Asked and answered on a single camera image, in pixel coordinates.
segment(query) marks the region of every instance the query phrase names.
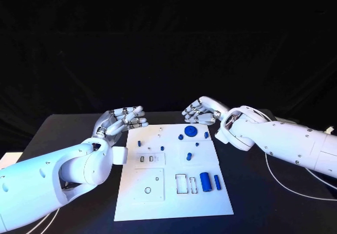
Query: table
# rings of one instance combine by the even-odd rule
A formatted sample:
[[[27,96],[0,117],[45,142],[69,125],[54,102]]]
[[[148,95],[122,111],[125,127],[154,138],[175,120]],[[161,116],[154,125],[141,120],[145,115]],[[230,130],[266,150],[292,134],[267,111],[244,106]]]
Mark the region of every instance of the table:
[[[20,161],[79,144],[90,137],[100,114],[51,115],[22,152]],[[145,113],[149,124],[184,123],[179,112]],[[112,166],[107,180],[60,208],[45,234],[159,233],[335,233],[337,202],[300,197],[274,182],[264,156],[254,146],[247,152],[214,139],[218,123],[208,126],[226,183],[233,215],[113,222],[120,165]],[[125,146],[126,133],[116,146]],[[334,198],[337,193],[303,168],[269,156],[269,164],[283,185],[310,196]],[[33,224],[7,232],[24,234]]]

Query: black curtain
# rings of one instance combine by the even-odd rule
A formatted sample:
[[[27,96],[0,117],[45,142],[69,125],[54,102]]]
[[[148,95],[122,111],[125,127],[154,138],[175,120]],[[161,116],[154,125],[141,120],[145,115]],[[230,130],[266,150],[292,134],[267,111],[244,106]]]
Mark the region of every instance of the black curtain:
[[[335,122],[331,9],[2,1],[1,148],[24,149],[51,114],[181,111],[202,95],[322,130]]]

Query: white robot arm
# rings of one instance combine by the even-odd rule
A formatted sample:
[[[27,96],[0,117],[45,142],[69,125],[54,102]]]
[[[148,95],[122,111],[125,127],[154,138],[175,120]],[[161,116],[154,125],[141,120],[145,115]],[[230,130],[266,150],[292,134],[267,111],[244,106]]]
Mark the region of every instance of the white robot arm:
[[[208,97],[200,97],[182,111],[185,122],[213,124],[220,128],[215,138],[247,151],[253,144],[273,157],[337,178],[337,136],[302,125],[267,121],[256,109],[228,109]]]
[[[92,137],[79,145],[0,170],[0,233],[47,215],[106,180],[112,164],[125,164],[126,148],[115,147],[120,132],[145,127],[142,107],[106,111]]]

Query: white pegboard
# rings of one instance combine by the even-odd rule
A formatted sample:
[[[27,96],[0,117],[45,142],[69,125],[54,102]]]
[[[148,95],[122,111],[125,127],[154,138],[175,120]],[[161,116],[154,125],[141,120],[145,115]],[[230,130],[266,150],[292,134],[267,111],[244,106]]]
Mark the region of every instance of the white pegboard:
[[[185,126],[188,124],[149,125],[129,130],[115,221],[233,214],[213,141],[210,137],[204,139],[207,126],[192,125],[197,128],[194,137],[184,135]],[[179,134],[184,135],[182,140],[177,138]],[[190,161],[185,160],[187,153],[192,154]],[[149,162],[149,156],[158,161]],[[210,175],[213,191],[207,193],[201,191],[201,172]],[[177,174],[185,174],[187,183],[182,185],[187,185],[187,194],[177,194]],[[221,185],[218,191],[214,175]],[[195,194],[191,193],[191,177],[195,179]],[[143,191],[146,187],[151,188],[149,193]]]

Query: blue cylinder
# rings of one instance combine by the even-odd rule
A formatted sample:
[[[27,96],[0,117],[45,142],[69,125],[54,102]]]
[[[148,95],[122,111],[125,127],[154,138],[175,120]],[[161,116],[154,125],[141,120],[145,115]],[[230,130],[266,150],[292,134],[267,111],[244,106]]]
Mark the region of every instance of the blue cylinder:
[[[204,192],[210,192],[211,191],[211,184],[210,184],[208,173],[207,172],[202,172],[200,174],[200,181],[201,181],[201,190]]]
[[[184,128],[184,134],[188,137],[194,137],[197,135],[197,128],[194,126],[187,126]]]
[[[190,161],[191,160],[191,153],[187,153],[187,161]]]
[[[215,181],[215,189],[221,190],[220,182],[218,182],[218,177],[214,175],[214,181]]]

